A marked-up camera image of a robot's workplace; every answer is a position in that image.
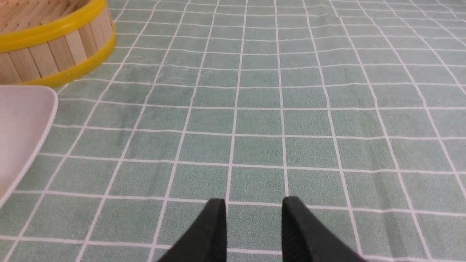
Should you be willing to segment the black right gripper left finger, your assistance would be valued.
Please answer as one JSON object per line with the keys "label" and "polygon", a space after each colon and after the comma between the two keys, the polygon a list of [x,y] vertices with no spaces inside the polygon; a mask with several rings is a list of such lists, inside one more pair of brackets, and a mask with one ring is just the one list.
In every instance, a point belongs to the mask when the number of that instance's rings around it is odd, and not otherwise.
{"label": "black right gripper left finger", "polygon": [[210,199],[193,224],[159,259],[160,262],[226,262],[226,204]]}

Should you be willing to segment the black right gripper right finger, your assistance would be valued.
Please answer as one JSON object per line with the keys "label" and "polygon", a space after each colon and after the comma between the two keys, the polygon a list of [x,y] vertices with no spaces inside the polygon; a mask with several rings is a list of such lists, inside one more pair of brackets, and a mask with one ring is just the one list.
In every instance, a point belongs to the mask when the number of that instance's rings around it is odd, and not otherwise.
{"label": "black right gripper right finger", "polygon": [[284,262],[364,262],[296,196],[283,199],[281,246]]}

